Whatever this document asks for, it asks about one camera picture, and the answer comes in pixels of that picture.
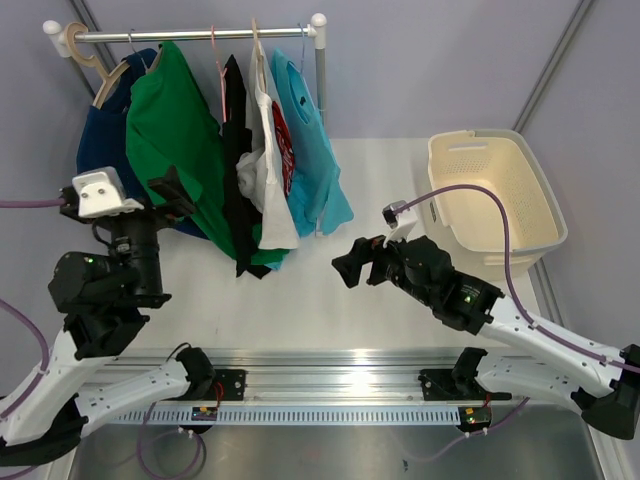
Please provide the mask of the green t shirt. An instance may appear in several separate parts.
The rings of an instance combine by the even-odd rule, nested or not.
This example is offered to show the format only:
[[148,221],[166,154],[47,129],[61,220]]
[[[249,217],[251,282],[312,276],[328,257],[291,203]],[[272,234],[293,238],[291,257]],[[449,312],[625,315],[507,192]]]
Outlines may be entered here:
[[179,47],[160,44],[149,71],[131,87],[126,154],[151,201],[164,198],[150,182],[174,169],[195,212],[186,219],[236,262],[236,274],[262,279],[287,252],[259,250],[260,225],[238,191],[235,167],[225,158],[220,125]]

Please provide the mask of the grey plastic hanger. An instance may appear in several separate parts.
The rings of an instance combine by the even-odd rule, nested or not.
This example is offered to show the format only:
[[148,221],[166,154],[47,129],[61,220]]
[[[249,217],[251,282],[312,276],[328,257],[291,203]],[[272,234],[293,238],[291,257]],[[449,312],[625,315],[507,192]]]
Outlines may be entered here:
[[126,61],[131,68],[137,73],[137,76],[147,74],[153,66],[153,62],[156,59],[157,52],[152,48],[145,48],[138,51],[134,47],[133,42],[133,29],[127,34],[127,41],[130,45],[132,53],[126,57]]

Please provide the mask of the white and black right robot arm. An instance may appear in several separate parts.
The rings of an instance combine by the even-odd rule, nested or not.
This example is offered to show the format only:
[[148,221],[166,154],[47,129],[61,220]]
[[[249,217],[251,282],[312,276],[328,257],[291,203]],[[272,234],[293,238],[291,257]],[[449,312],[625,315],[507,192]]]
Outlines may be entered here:
[[370,265],[368,284],[390,282],[431,309],[445,326],[493,339],[526,354],[506,360],[467,348],[452,371],[464,397],[487,393],[545,400],[578,414],[590,427],[631,440],[639,421],[639,348],[599,344],[542,317],[531,315],[498,287],[456,270],[450,255],[422,236],[388,241],[355,240],[331,262],[349,288]]

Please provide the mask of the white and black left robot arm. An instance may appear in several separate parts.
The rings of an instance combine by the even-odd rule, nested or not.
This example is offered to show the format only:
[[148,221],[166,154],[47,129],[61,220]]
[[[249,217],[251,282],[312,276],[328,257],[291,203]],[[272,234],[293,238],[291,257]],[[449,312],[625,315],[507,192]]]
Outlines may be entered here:
[[86,382],[121,355],[169,295],[161,278],[158,234],[195,206],[178,171],[148,181],[159,205],[129,198],[115,169],[74,177],[59,212],[109,233],[103,255],[71,251],[57,262],[48,290],[63,325],[41,346],[41,362],[1,401],[1,463],[32,469],[74,450],[115,417],[167,399],[199,400],[214,387],[208,356],[187,346],[137,377],[87,390]]

